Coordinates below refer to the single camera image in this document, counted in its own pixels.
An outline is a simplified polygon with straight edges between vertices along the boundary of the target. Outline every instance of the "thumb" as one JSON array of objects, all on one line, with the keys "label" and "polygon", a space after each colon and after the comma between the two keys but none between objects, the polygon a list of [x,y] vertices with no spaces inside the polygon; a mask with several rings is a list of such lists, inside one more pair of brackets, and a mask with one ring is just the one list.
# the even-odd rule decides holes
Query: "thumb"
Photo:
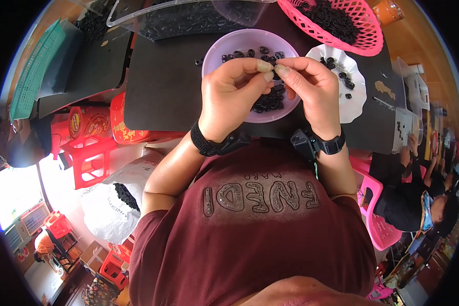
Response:
[{"label": "thumb", "polygon": [[309,83],[299,72],[279,64],[274,66],[274,70],[284,83],[294,90],[301,99],[312,99],[313,92],[316,87]]},{"label": "thumb", "polygon": [[237,91],[239,101],[249,101],[253,105],[267,88],[267,83],[272,81],[274,73],[261,72],[254,77],[242,88]]}]

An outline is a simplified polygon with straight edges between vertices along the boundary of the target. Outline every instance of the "maroon t-shirt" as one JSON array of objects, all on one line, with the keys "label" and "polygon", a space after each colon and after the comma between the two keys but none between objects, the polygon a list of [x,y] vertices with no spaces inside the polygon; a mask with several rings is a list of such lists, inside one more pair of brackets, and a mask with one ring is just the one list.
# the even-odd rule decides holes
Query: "maroon t-shirt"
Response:
[{"label": "maroon t-shirt", "polygon": [[228,306],[292,276],[368,295],[376,263],[357,203],[331,201],[289,142],[268,143],[208,158],[169,211],[140,220],[134,306]]}]

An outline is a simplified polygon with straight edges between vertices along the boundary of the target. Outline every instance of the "orange cup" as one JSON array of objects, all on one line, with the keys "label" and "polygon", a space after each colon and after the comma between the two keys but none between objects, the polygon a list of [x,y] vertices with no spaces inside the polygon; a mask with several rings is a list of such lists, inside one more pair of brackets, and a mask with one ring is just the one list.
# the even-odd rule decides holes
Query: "orange cup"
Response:
[{"label": "orange cup", "polygon": [[373,7],[381,28],[405,17],[402,10],[393,0],[382,0]]}]

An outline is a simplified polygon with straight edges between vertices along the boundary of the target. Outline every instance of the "pink plastic basket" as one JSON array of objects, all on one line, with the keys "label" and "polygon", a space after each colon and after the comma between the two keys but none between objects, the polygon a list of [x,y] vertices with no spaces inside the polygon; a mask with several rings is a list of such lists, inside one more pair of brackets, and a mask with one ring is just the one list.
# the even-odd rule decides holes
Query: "pink plastic basket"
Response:
[{"label": "pink plastic basket", "polygon": [[316,5],[314,0],[277,0],[287,17],[306,34],[322,43],[362,56],[375,56],[381,52],[384,42],[379,21],[364,0],[330,0],[332,8],[345,9],[348,15],[352,17],[355,27],[361,29],[353,46],[334,37],[302,15],[296,6],[303,2],[308,3],[310,7]]}]

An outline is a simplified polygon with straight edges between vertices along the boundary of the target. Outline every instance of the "white bag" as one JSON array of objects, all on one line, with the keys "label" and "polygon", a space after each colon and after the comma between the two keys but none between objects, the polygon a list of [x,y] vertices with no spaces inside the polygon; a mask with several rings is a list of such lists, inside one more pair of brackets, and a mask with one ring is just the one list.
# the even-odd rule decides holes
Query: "white bag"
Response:
[{"label": "white bag", "polygon": [[83,193],[81,203],[85,213],[84,222],[94,236],[115,244],[122,244],[129,237],[141,213],[119,199],[113,184],[124,184],[141,208],[146,181],[163,157],[149,150],[147,154],[119,168],[102,183]]}]

